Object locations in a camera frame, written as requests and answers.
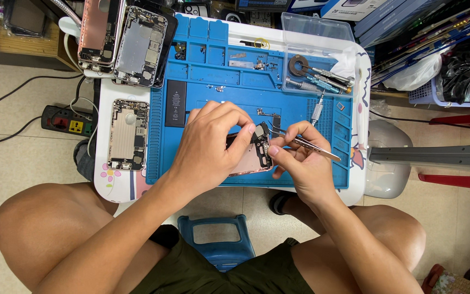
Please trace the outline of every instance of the power strip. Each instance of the power strip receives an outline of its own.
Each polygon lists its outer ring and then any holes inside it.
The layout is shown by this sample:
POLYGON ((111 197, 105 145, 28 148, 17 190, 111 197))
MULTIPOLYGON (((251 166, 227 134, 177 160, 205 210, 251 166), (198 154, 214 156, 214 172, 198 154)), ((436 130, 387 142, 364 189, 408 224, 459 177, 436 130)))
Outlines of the power strip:
POLYGON ((47 105, 41 115, 41 127, 45 130, 90 137, 94 131, 92 114, 83 111, 77 112, 84 116, 69 108, 62 109, 61 107, 47 105))

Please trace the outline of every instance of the tiled floor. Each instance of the tiled floor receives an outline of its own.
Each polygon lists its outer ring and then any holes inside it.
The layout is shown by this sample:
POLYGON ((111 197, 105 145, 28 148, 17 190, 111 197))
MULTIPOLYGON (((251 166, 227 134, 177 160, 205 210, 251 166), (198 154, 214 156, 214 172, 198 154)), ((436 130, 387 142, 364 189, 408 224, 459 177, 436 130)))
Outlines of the tiled floor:
MULTIPOLYGON (((36 75, 74 74, 0 65, 0 97, 36 75)), ((0 103, 0 137, 14 133, 30 118, 40 115, 45 105, 68 103, 75 95, 77 80, 39 79, 6 98, 0 103)), ((83 84, 82 96, 92 97, 91 85, 83 84)), ((90 108, 81 103, 83 108, 90 108)), ((412 108, 393 107, 392 110, 392 115, 398 117, 430 119, 441 116, 439 112, 412 108)), ((470 144, 470 130, 413 122, 400 122, 398 127, 411 137, 415 146, 470 144)), ((32 185, 83 182, 72 161, 73 147, 81 138, 42 130, 36 121, 20 136, 0 143, 0 204, 32 185)), ((423 279, 435 263, 463 274, 470 267, 470 189, 420 182, 418 172, 464 174, 415 167, 400 197, 363 197, 357 204, 388 204, 406 211, 423 224, 427 231, 427 248, 414 270, 417 279, 423 279)), ((267 202, 274 193, 260 188, 217 188, 195 198, 166 223, 175 224, 180 215, 202 218, 244 213, 257 254, 263 254, 286 237, 301 242, 316 237, 317 234, 295 218, 276 216, 269 211, 267 202)), ((227 230, 224 235, 232 238, 232 232, 227 230)), ((202 235, 203 240, 210 240, 212 231, 202 231, 202 235)), ((29 293, 8 269, 1 253, 0 293, 29 293)))

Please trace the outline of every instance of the hand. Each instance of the hand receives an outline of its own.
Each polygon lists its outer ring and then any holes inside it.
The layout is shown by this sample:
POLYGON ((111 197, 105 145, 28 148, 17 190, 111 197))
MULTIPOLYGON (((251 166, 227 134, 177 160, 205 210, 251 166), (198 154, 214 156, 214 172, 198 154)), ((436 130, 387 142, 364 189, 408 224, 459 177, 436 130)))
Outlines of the hand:
POLYGON ((331 151, 330 143, 308 121, 292 124, 286 130, 284 138, 276 137, 270 142, 268 154, 279 165, 273 178, 280 178, 287 170, 293 178, 300 199, 306 204, 319 204, 324 197, 336 196, 331 160, 293 143, 292 140, 298 134, 322 149, 331 151))
POLYGON ((192 198, 217 187, 239 163, 254 131, 250 116, 231 102, 209 101, 193 109, 167 172, 171 182, 191 192, 192 198), (242 129, 226 149, 226 136, 236 124, 242 129))

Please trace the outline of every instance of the white table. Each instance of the white table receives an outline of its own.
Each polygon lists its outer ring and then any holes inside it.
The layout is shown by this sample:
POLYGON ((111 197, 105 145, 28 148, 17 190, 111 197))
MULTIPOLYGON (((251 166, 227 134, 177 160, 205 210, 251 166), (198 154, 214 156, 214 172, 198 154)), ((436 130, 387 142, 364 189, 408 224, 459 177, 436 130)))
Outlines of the white table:
MULTIPOLYGON (((280 30, 249 26, 249 24, 227 23, 229 24, 230 45, 240 45, 241 40, 253 41, 255 38, 265 36, 271 44, 271 50, 283 51, 285 48, 283 34, 280 30)), ((359 61, 360 69, 358 70, 353 97, 349 188, 337 190, 342 201, 348 206, 355 204, 362 197, 366 184, 365 165, 371 86, 371 62, 369 57, 362 47, 358 44, 354 45, 357 46, 359 52, 357 61, 359 61)), ((85 71, 85 75, 102 78, 99 122, 97 124, 97 148, 95 151, 95 189, 103 198, 115 203, 138 199, 144 191, 151 187, 145 182, 146 170, 109 170, 107 166, 112 103, 119 98, 150 103, 150 89, 114 84, 111 81, 111 77, 113 77, 111 74, 85 71)))

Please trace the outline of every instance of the dark green shorts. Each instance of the dark green shorts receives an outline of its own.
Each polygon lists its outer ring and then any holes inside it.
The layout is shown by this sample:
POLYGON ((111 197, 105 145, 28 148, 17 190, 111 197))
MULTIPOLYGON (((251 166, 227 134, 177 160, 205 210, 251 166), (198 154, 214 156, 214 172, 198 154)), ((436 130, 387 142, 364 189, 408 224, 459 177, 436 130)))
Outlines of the dark green shorts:
POLYGON ((131 294, 313 293, 293 263, 293 238, 226 273, 186 243, 174 226, 162 225, 150 239, 171 251, 131 294))

